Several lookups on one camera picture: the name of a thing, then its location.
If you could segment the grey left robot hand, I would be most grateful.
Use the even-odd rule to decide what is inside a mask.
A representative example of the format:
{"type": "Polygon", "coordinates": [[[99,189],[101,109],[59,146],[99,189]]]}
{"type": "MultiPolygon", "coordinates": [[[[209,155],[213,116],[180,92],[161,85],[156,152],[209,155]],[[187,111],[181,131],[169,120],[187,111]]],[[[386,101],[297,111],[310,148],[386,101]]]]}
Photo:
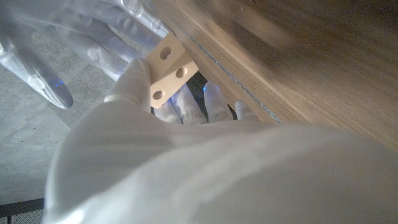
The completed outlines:
{"type": "Polygon", "coordinates": [[[197,117],[182,90],[159,114],[130,62],[57,149],[45,223],[396,223],[397,151],[341,129],[197,117]]]}

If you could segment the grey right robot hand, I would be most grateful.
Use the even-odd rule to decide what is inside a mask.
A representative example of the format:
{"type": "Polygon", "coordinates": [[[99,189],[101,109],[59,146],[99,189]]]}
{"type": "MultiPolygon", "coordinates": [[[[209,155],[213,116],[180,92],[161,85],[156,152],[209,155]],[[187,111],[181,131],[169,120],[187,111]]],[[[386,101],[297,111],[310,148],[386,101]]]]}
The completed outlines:
{"type": "Polygon", "coordinates": [[[153,49],[169,28],[140,0],[1,1],[1,65],[53,105],[67,109],[72,95],[33,47],[35,31],[117,80],[123,61],[142,56],[118,34],[153,49]]]}

